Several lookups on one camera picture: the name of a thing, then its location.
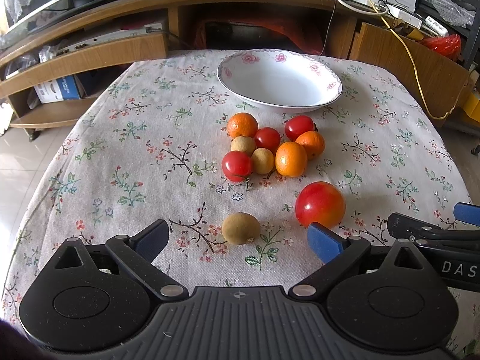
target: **tiled floor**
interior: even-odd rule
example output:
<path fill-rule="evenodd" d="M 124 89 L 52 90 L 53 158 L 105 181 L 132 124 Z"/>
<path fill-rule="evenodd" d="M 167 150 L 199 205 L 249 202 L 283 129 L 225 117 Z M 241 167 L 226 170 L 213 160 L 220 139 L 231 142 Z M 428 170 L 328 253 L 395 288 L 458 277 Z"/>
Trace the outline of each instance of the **tiled floor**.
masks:
<path fill-rule="evenodd" d="M 3 285 L 18 226 L 50 161 L 71 127 L 43 131 L 28 142 L 11 128 L 0 137 L 0 283 Z"/>
<path fill-rule="evenodd" d="M 4 283 L 18 226 L 47 166 L 71 127 L 43 131 L 28 142 L 23 130 L 11 128 L 0 137 L 0 283 Z M 478 138 L 441 130 L 474 204 L 480 205 L 480 158 L 470 154 Z"/>

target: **red tomato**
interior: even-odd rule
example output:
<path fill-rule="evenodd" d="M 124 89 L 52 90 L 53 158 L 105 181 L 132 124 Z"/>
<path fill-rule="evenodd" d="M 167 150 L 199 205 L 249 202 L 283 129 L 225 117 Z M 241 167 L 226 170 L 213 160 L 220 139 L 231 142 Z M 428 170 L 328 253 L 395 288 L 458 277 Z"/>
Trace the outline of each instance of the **red tomato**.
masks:
<path fill-rule="evenodd" d="M 251 160 L 243 151 L 229 151 L 222 159 L 225 177 L 234 183 L 241 183 L 251 173 Z"/>
<path fill-rule="evenodd" d="M 280 134 L 271 127 L 263 127 L 255 134 L 255 144 L 257 148 L 263 147 L 275 154 L 280 145 Z"/>
<path fill-rule="evenodd" d="M 315 131 L 315 123 L 311 117 L 306 115 L 292 117 L 285 123 L 285 135 L 292 142 L 295 142 L 300 135 L 307 131 Z"/>
<path fill-rule="evenodd" d="M 318 222 L 331 229 L 342 221 L 345 209 L 340 191 L 325 181 L 307 185 L 295 202 L 295 216 L 304 227 Z"/>

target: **caster wheel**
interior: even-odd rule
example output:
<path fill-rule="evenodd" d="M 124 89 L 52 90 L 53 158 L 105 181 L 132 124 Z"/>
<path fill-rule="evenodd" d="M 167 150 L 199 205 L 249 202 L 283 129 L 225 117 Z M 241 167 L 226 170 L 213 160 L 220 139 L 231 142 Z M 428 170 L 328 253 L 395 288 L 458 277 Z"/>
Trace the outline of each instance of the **caster wheel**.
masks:
<path fill-rule="evenodd" d="M 28 136 L 28 142 L 33 142 L 40 135 L 40 131 L 34 131 L 32 135 Z"/>

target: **table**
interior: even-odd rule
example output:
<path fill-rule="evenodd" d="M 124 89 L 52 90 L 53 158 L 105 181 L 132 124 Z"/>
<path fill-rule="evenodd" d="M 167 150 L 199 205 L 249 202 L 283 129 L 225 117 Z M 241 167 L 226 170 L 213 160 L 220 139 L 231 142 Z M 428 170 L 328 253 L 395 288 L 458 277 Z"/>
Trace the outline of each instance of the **table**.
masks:
<path fill-rule="evenodd" d="M 225 90 L 217 66 L 232 53 L 178 52 L 134 63 L 77 122 L 22 220 L 2 298 L 8 321 L 19 324 L 22 296 L 65 238 L 103 243 L 159 218 L 171 235 L 153 264 L 190 291 L 196 285 L 288 289 L 322 265 L 294 214 L 297 194 L 313 181 L 328 181 L 344 195 L 345 218 L 335 229 L 342 236 L 391 245 L 392 212 L 459 226 L 453 206 L 470 198 L 440 136 L 394 76 L 360 62 L 317 57 L 338 74 L 343 92 L 309 114 L 326 149 L 304 175 L 225 180 L 219 164 L 230 148 L 226 122 L 233 114 L 249 112 L 260 127 L 281 133 L 292 117 L 261 112 Z M 232 246 L 222 238 L 223 219 L 237 211 L 262 225 L 253 244 Z M 461 349 L 479 335 L 480 316 L 476 294 L 454 290 L 454 296 L 461 317 L 449 347 Z"/>

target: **ridged black surface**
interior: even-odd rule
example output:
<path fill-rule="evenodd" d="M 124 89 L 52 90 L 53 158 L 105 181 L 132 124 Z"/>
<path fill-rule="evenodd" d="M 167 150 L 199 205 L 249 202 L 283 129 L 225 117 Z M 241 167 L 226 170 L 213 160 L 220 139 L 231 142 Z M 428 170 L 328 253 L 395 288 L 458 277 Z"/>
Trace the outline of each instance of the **ridged black surface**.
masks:
<path fill-rule="evenodd" d="M 133 339 L 82 360 L 448 360 L 441 350 L 389 356 L 340 337 L 317 306 L 288 299 L 279 287 L 199 287 L 183 302 L 160 306 Z"/>

